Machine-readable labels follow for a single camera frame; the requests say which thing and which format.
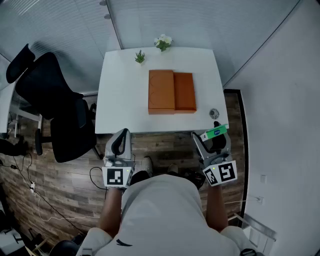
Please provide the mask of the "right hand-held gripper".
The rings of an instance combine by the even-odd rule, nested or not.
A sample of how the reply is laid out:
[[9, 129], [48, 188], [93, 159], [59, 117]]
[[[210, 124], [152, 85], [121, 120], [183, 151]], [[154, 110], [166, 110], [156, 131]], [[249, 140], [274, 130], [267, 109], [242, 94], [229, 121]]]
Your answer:
[[211, 156], [201, 137], [194, 131], [191, 133], [191, 137], [197, 147], [199, 156], [203, 159], [202, 172], [211, 187], [238, 179], [236, 161], [232, 159], [229, 152], [231, 150], [231, 140], [225, 125], [220, 128], [220, 134], [213, 138], [213, 150], [217, 153], [215, 155]]

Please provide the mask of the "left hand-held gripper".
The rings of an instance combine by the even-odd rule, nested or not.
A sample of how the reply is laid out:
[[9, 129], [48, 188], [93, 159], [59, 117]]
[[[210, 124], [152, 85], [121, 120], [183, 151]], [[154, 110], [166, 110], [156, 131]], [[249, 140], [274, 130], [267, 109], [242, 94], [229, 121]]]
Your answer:
[[127, 128], [115, 133], [105, 145], [103, 183], [107, 188], [128, 188], [135, 171], [131, 133]]

